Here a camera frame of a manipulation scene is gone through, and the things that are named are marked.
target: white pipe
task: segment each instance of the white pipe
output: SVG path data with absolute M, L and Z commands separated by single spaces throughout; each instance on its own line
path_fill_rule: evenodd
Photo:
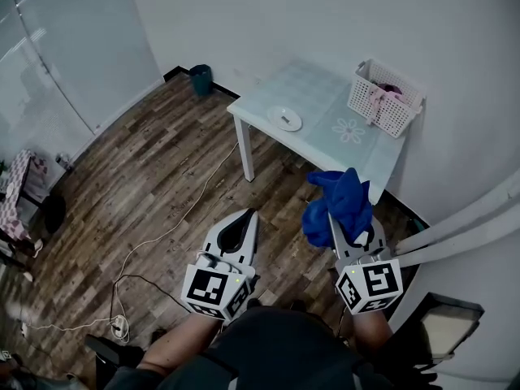
M 464 210 L 453 214 L 444 221 L 428 228 L 414 236 L 400 241 L 396 245 L 395 254 L 401 255 L 442 240 L 452 232 L 468 226 L 479 218 L 498 210 L 506 202 L 511 201 L 520 193 L 520 169 L 501 184 L 486 193 L 478 201 L 473 202 Z
M 412 251 L 396 257 L 401 267 L 433 262 L 441 258 L 452 257 L 459 253 L 477 249 L 520 228 L 520 203 L 513 205 L 506 212 L 490 219 L 486 223 L 462 234 L 448 238 L 438 244 Z

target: white plastic basket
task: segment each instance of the white plastic basket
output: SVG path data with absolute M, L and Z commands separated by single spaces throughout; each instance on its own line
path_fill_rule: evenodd
M 370 100 L 371 94 L 378 88 L 374 82 L 399 87 L 405 103 L 393 97 L 383 97 L 379 109 L 375 109 Z M 365 117 L 369 124 L 374 123 L 390 136 L 398 138 L 422 111 L 423 99 L 424 96 L 406 78 L 369 59 L 360 63 L 353 74 L 348 106 Z

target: trash can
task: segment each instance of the trash can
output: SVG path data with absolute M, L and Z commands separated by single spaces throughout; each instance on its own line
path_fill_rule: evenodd
M 211 68 L 207 65 L 197 65 L 189 70 L 189 79 L 192 81 L 193 89 L 197 95 L 211 94 L 211 83 L 213 76 Z

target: white table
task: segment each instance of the white table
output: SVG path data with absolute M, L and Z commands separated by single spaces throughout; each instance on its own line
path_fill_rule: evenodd
M 254 179 L 249 124 L 276 139 L 324 171 L 356 169 L 370 181 L 369 199 L 376 204 L 387 185 L 405 142 L 394 139 L 347 107 L 350 83 L 302 60 L 265 80 L 252 93 L 233 102 L 233 114 L 245 178 Z M 302 120 L 297 132 L 286 132 L 267 118 L 273 106 L 296 111 Z

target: blue cloth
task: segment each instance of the blue cloth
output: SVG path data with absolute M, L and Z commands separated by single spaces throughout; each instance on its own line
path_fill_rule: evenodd
M 323 197 L 312 201 L 301 218 L 303 232 L 312 245 L 332 247 L 329 212 L 343 226 L 350 241 L 356 240 L 371 225 L 370 182 L 359 182 L 353 167 L 346 172 L 312 172 L 307 180 L 323 188 Z

